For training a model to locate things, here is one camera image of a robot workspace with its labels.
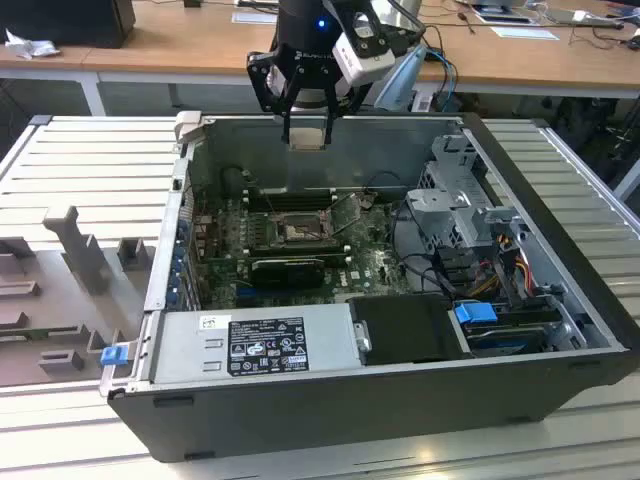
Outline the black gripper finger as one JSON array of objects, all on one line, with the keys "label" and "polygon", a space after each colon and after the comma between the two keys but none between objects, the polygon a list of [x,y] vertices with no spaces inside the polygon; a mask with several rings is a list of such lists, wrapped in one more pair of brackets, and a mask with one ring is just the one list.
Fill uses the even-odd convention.
[{"label": "black gripper finger", "polygon": [[[268,84],[268,76],[276,68],[284,76],[283,90],[275,94]],[[261,109],[283,119],[282,141],[290,141],[291,110],[303,88],[305,68],[295,59],[291,49],[276,49],[268,53],[250,52],[247,73]]]},{"label": "black gripper finger", "polygon": [[[338,86],[347,87],[347,92],[343,97],[338,96],[336,90]],[[338,118],[356,114],[360,110],[372,86],[372,83],[366,83],[353,87],[347,82],[343,75],[332,79],[325,85],[324,93],[327,103],[327,118],[324,124],[323,147],[332,143],[334,122]]]}]

